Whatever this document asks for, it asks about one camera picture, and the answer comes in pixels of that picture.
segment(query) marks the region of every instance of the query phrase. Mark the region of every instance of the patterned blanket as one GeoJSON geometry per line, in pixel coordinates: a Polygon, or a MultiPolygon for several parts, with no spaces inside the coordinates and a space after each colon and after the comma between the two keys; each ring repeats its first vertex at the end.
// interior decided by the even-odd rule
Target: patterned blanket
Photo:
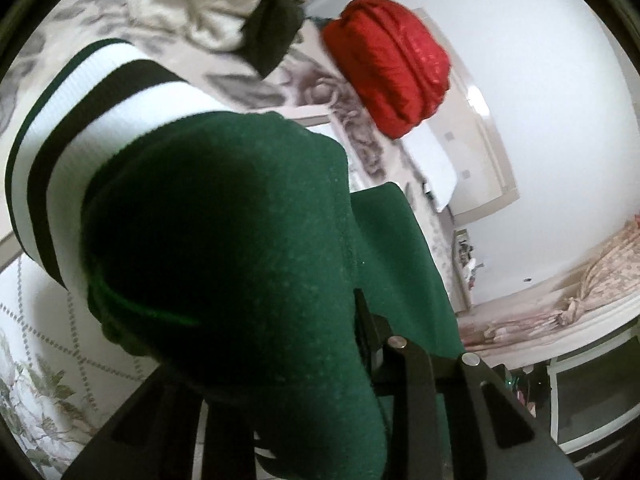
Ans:
{"type": "MultiPolygon", "coordinates": [[[[449,292],[451,245],[423,181],[399,143],[376,129],[353,88],[306,22],[284,61],[261,80],[233,54],[131,23],[127,0],[62,0],[34,32],[0,84],[1,143],[71,57],[101,38],[123,38],[239,112],[289,118],[328,115],[350,156],[353,189],[392,181],[414,211],[449,292]]],[[[111,345],[82,300],[25,256],[0,275],[0,415],[47,479],[58,479],[85,443],[154,369],[111,345]]]]}

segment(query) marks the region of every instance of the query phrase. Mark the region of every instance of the patterned curtain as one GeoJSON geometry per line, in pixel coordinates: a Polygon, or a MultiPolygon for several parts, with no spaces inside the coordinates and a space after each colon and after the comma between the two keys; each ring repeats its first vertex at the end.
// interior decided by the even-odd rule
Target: patterned curtain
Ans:
{"type": "Polygon", "coordinates": [[[497,322],[478,323],[460,316],[460,337],[467,350],[482,351],[559,332],[584,314],[640,290],[640,216],[629,221],[590,261],[575,297],[544,303],[533,312],[497,322]]]}

